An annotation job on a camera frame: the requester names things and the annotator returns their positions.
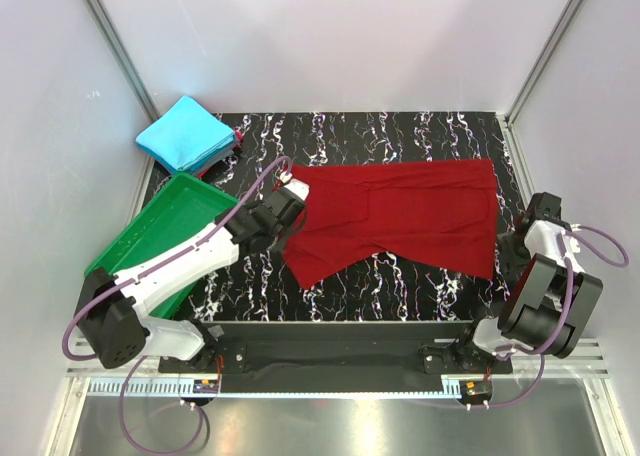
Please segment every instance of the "blue towel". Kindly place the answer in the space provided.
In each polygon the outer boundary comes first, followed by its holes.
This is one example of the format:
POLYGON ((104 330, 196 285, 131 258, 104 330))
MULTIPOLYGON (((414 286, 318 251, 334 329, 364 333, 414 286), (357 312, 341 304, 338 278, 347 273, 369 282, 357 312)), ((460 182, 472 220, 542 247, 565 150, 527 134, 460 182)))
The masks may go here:
POLYGON ((192 98, 183 96, 136 138, 138 145, 171 173, 196 172, 236 143, 232 128, 192 98))

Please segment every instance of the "green plastic bin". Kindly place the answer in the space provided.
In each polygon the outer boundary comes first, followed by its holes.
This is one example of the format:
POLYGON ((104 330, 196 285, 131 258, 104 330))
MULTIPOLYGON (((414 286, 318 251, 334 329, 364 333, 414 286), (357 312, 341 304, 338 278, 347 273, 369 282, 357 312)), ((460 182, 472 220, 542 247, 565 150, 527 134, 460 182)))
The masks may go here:
MULTIPOLYGON (((142 264, 189 239, 237 202, 234 197, 193 176, 178 173, 91 263, 85 276, 100 266, 114 274, 142 264)), ((194 285, 171 296, 151 315, 171 318, 194 285)))

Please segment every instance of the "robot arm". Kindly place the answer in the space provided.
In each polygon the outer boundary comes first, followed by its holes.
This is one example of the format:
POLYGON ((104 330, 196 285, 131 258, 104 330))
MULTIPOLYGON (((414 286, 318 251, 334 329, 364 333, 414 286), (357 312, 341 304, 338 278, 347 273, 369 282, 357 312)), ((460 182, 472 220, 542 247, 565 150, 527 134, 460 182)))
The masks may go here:
POLYGON ((100 303, 78 323, 102 365, 111 369, 137 356, 166 356, 187 361, 194 370, 209 367, 216 354, 216 338, 204 326, 195 321, 154 318, 151 312, 206 274, 271 248, 304 211, 308 192, 306 184, 288 179, 264 200, 240 208, 208 240, 206 235, 211 234, 214 223, 138 266, 114 275, 103 268, 89 274, 76 313, 110 287, 130 279, 135 281, 100 303))
POLYGON ((496 348, 543 349, 567 304, 565 258, 571 261, 573 273, 572 301, 557 337, 540 352, 564 358, 578 343, 603 285, 578 264, 575 253, 579 247, 571 237, 571 225, 562 220, 560 205, 559 197, 537 193, 514 231, 498 236, 499 266, 511 294, 497 318, 479 320, 450 348, 446 357, 464 372, 484 372, 491 367, 496 348), (559 237, 566 252, 559 247, 559 237))

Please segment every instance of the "red cloth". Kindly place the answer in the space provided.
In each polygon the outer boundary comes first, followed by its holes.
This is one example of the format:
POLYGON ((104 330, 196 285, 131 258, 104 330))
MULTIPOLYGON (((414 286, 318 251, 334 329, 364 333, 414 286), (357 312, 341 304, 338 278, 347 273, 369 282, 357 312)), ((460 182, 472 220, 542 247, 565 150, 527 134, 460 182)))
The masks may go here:
POLYGON ((293 167, 307 222, 284 259, 309 289, 374 253, 493 277, 498 202, 490 160, 293 167))

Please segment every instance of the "white enclosure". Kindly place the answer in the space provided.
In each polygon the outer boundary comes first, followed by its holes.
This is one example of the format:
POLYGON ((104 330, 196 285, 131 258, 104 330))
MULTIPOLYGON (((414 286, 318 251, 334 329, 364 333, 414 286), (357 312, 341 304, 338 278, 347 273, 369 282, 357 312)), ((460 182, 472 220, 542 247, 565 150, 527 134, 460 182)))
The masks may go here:
MULTIPOLYGON (((216 112, 506 113, 568 0, 96 1, 99 24, 84 0, 0 0, 2 454, 39 454, 51 431, 82 269, 144 186, 134 138, 149 107, 162 114, 187 94, 216 112), (111 23, 109 40, 100 28, 111 23), (124 70, 114 41, 132 62, 124 70)), ((586 335, 604 348, 636 443, 637 1, 586 1, 515 121, 523 154, 510 153, 537 191, 563 198, 566 220, 629 250, 626 270, 587 251, 580 264, 604 280, 586 335)))
POLYGON ((122 229, 148 121, 82 0, 0 0, 0 446, 36 455, 82 270, 122 229))
POLYGON ((515 124, 536 190, 563 196, 563 216, 610 232, 629 251, 625 270, 607 266, 589 251, 581 259, 604 281, 588 329, 603 347, 636 445, 639 18, 637 0, 587 0, 515 124))
POLYGON ((103 0, 161 113, 513 103, 567 0, 103 0))

